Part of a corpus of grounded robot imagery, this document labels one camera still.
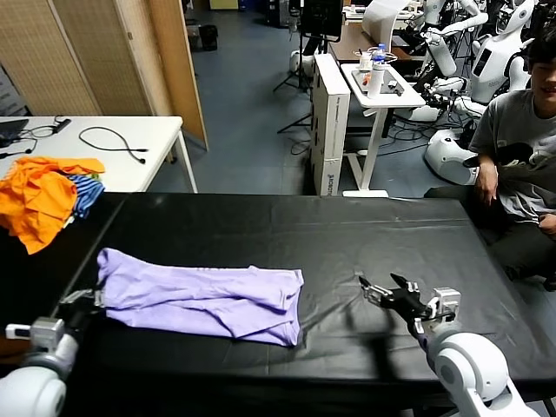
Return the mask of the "person right hand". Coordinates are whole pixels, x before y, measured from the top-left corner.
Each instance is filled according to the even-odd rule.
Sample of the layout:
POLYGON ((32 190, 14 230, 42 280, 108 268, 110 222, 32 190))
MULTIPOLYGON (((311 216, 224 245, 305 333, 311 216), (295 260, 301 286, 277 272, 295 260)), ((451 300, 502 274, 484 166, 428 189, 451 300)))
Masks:
POLYGON ((498 172, 495 167, 481 167, 475 182, 480 201, 491 206, 497 200, 498 172))

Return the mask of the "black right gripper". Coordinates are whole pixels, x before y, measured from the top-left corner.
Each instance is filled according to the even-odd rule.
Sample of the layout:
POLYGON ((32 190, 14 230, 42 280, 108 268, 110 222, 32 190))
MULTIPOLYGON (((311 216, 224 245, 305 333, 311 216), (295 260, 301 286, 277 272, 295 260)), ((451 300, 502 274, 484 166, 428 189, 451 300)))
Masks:
MULTIPOLYGON (((407 293, 396 293, 393 297, 391 308, 405 321, 420 319, 427 321, 431 318, 432 309, 420 301, 420 289, 416 281, 409 281, 402 275, 390 274, 394 282, 407 293)), ((358 278, 364 298, 381 307, 382 302, 390 301, 393 292, 390 289, 372 284, 365 277, 358 278)))

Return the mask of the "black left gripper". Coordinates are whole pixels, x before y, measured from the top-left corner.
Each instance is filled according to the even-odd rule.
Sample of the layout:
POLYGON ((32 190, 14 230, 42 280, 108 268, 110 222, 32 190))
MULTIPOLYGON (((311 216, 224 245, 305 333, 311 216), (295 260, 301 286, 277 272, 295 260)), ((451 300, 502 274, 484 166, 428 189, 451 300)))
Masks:
POLYGON ((102 288, 80 289, 60 300, 58 317, 63 319, 67 330, 84 330, 103 308, 105 304, 102 288))

